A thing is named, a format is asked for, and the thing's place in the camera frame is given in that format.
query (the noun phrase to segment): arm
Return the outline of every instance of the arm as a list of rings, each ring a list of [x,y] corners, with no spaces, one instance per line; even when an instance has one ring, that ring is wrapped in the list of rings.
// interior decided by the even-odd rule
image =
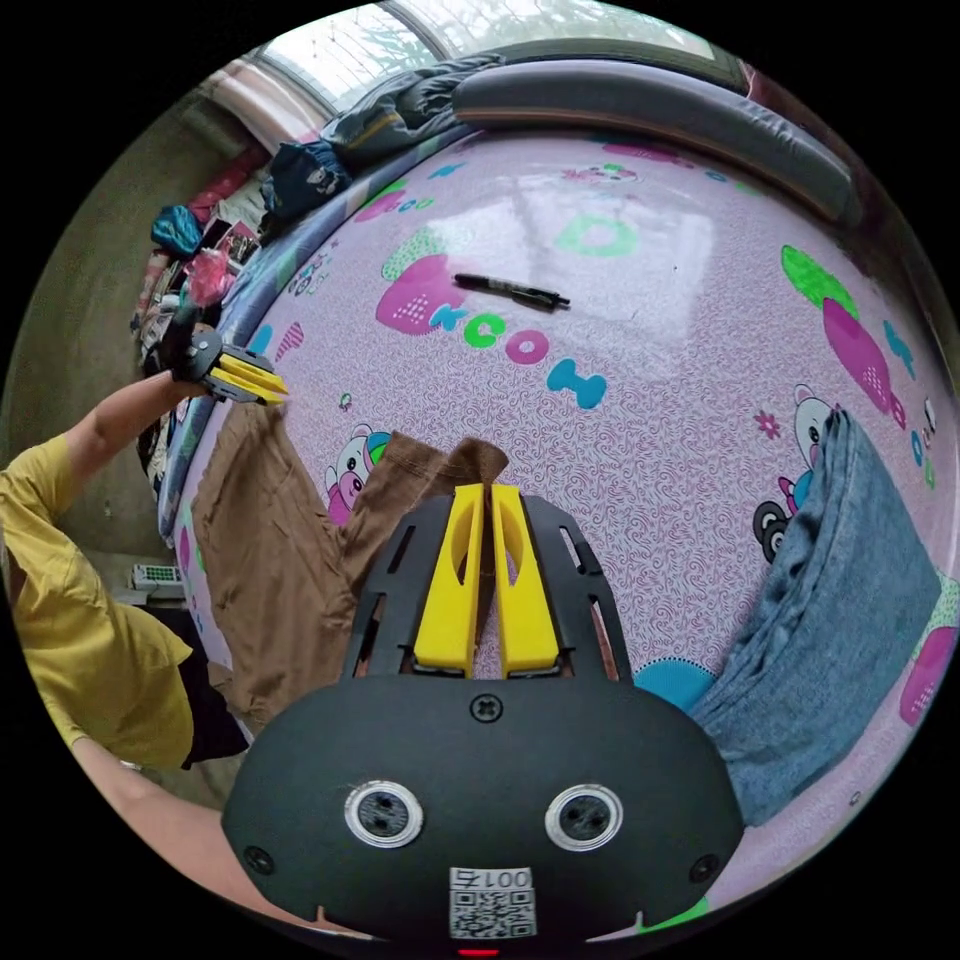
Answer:
[[[364,936],[323,919],[314,923],[275,907],[244,873],[227,843],[216,810],[188,803],[123,766],[99,744],[83,737],[73,755],[94,786],[155,853],[201,887],[256,913],[308,927]]]
[[[65,434],[76,486],[109,463],[144,430],[187,397],[206,391],[173,379],[169,371],[117,390]]]

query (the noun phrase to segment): person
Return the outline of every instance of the person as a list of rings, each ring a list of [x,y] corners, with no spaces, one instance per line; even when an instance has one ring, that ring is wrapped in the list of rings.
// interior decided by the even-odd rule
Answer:
[[[93,784],[186,877],[249,910],[269,903],[234,856],[217,811],[173,796],[127,764],[164,769],[242,753],[247,739],[206,678],[187,611],[114,601],[56,526],[84,484],[165,413],[204,389],[169,371],[110,395],[66,433],[0,472],[0,568],[13,624],[53,724]]]

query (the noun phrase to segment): black pen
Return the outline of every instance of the black pen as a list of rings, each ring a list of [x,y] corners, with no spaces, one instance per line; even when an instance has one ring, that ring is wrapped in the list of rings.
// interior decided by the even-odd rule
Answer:
[[[561,297],[559,293],[549,290],[538,290],[536,287],[527,287],[521,283],[512,283],[509,280],[496,280],[493,277],[483,277],[475,273],[455,273],[454,282],[467,290],[489,290],[492,293],[505,293],[517,303],[531,307],[543,307],[554,310],[556,307],[569,307],[570,301]]]

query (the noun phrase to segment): window frame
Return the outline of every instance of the window frame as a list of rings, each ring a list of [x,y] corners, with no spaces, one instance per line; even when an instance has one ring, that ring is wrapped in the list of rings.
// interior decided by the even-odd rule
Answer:
[[[456,51],[448,49],[443,40],[402,2],[382,0],[376,3],[376,6],[412,33],[438,63],[444,60],[455,60],[460,56]],[[310,97],[329,120],[335,120],[343,113],[349,112],[351,108],[337,111],[330,99],[330,92],[305,70],[288,60],[283,54],[270,52],[269,47],[272,42],[272,40],[268,41],[252,50],[247,55],[247,59],[262,69],[272,72],[278,79],[288,80],[301,93]],[[476,51],[471,56],[496,53],[500,54],[507,63],[528,63],[533,60],[617,60],[642,63],[673,70],[745,95],[749,89],[749,83],[740,61],[726,50],[709,41],[706,42],[713,53],[713,60],[652,43],[591,37],[528,40],[494,47],[490,50]]]

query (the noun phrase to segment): blue bag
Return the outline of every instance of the blue bag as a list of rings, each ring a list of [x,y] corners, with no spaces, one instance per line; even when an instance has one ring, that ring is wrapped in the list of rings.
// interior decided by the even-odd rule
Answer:
[[[325,204],[350,186],[350,175],[322,140],[281,143],[260,187],[268,212],[290,222]]]
[[[189,260],[203,243],[203,230],[186,207],[164,207],[153,221],[150,239],[178,260]]]

